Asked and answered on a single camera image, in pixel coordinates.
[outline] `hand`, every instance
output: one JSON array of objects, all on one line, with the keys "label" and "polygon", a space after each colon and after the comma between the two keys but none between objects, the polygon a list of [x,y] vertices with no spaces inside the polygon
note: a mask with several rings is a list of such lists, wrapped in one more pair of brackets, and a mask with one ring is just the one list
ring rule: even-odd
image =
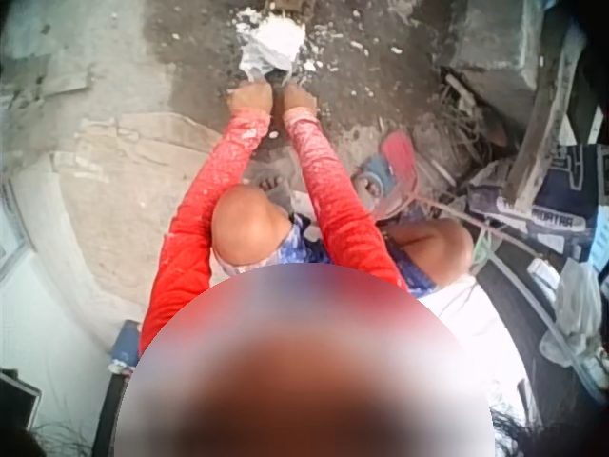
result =
[{"label": "hand", "polygon": [[273,89],[267,81],[244,81],[229,94],[227,102],[231,114],[240,109],[257,109],[270,114],[273,108]]},{"label": "hand", "polygon": [[306,108],[314,116],[317,115],[317,99],[298,84],[291,82],[284,89],[284,112],[293,108]]}]

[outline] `red long sleeve shirt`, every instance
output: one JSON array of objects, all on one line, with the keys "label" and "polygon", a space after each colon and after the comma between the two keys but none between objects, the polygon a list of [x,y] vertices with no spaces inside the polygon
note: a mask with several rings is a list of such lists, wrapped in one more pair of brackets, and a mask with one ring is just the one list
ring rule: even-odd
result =
[{"label": "red long sleeve shirt", "polygon": [[[319,121],[306,109],[292,109],[284,120],[332,261],[406,289],[381,233],[360,203]],[[180,309],[209,288],[213,210],[222,194],[241,182],[252,152],[268,132],[269,122],[270,117],[257,110],[233,116],[178,207],[161,249],[142,327],[141,352]]]}]

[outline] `leg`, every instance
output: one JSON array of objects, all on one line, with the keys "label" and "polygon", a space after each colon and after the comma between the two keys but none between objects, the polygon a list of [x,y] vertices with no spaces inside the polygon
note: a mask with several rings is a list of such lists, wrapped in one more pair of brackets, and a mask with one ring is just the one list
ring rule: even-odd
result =
[{"label": "leg", "polygon": [[271,203],[262,189],[239,185],[227,190],[216,205],[212,246],[235,267],[252,265],[270,256],[291,228],[287,212]]},{"label": "leg", "polygon": [[451,219],[396,225],[385,232],[440,288],[456,281],[471,266],[472,237]]}]

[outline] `wall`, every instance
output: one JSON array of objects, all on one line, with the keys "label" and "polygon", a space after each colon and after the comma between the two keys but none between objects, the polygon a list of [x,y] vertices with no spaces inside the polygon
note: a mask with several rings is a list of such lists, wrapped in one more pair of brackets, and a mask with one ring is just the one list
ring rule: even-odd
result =
[{"label": "wall", "polygon": [[[18,369],[20,379],[43,392],[34,426],[46,441],[82,441],[81,434],[92,443],[108,387],[108,356],[67,315],[30,249],[0,284],[0,323],[0,366]],[[58,455],[77,455],[61,448]]]}]

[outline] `blue patterned shorts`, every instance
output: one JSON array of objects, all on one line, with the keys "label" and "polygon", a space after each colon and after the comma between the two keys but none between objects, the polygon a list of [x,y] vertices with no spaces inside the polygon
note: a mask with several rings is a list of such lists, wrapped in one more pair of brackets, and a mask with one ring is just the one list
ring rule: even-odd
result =
[{"label": "blue patterned shorts", "polygon": [[[228,276],[236,276],[246,271],[260,267],[280,264],[332,264],[332,260],[325,250],[322,240],[310,241],[305,238],[305,231],[311,221],[300,214],[292,214],[292,230],[288,233],[281,245],[275,252],[265,258],[262,262],[234,267],[216,255],[218,263]],[[421,298],[436,289],[434,282],[417,267],[408,255],[394,242],[385,239],[387,252],[396,263],[404,281],[408,284],[410,293],[416,298]]]}]

